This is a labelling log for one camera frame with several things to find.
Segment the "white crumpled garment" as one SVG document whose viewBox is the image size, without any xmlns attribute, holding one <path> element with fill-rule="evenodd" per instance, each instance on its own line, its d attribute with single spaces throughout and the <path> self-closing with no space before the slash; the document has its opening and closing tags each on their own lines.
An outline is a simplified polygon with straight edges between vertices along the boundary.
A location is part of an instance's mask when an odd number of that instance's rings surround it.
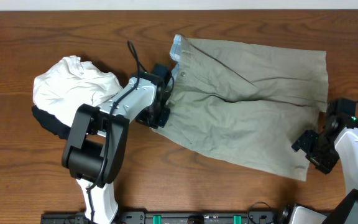
<svg viewBox="0 0 358 224">
<path fill-rule="evenodd" d="M 121 90 L 115 74 L 102 72 L 92 62 L 71 55 L 35 77 L 33 102 L 70 127 L 81 105 L 98 106 Z"/>
</svg>

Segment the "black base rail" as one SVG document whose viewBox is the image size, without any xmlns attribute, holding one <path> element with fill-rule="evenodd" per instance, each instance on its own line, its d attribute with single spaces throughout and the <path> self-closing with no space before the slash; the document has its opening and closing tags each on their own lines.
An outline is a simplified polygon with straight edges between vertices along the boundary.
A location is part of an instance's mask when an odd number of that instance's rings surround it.
<svg viewBox="0 0 358 224">
<path fill-rule="evenodd" d="M 116 201 L 94 201 L 84 212 L 47 212 L 40 217 L 41 224 L 269 224 L 278 223 L 274 209 L 249 211 L 197 211 L 148 212 L 146 210 L 121 211 Z"/>
</svg>

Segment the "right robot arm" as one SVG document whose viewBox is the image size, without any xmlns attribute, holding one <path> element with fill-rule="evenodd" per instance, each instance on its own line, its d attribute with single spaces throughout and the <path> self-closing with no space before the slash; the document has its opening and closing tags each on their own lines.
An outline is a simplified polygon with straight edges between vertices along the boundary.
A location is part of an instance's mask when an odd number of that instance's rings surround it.
<svg viewBox="0 0 358 224">
<path fill-rule="evenodd" d="M 330 173 L 340 161 L 346 197 L 325 215 L 302 205 L 290 205 L 278 223 L 358 223 L 358 118 L 354 113 L 328 114 L 321 133 L 305 131 L 292 149 L 304 151 L 306 158 L 324 174 Z"/>
</svg>

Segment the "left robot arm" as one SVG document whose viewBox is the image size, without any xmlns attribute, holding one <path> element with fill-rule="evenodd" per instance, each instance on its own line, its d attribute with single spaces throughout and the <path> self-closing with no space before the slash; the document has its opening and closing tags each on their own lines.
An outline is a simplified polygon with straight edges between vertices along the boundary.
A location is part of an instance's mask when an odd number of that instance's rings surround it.
<svg viewBox="0 0 358 224">
<path fill-rule="evenodd" d="M 137 121 L 153 129 L 164 127 L 173 85 L 170 71 L 141 72 L 110 100 L 77 109 L 62 166 L 81 187 L 90 223 L 113 222 L 118 211 L 114 180 L 124 160 L 129 125 Z"/>
</svg>

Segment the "khaki green shorts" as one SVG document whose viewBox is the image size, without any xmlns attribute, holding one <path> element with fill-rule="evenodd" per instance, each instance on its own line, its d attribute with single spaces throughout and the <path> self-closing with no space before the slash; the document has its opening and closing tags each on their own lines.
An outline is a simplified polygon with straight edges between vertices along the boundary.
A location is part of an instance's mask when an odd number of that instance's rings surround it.
<svg viewBox="0 0 358 224">
<path fill-rule="evenodd" d="M 292 144 L 326 111 L 326 52 L 176 35 L 170 116 L 157 132 L 213 159 L 304 181 Z"/>
</svg>

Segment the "black garment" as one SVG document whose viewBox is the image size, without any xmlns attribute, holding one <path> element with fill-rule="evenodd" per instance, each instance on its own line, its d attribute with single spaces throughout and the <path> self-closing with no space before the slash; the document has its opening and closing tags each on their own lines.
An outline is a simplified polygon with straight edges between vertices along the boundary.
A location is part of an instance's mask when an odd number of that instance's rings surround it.
<svg viewBox="0 0 358 224">
<path fill-rule="evenodd" d="M 37 106 L 31 108 L 33 117 L 39 122 L 41 127 L 58 136 L 60 139 L 68 139 L 71 127 L 63 124 L 54 115 L 44 110 L 40 110 Z"/>
</svg>

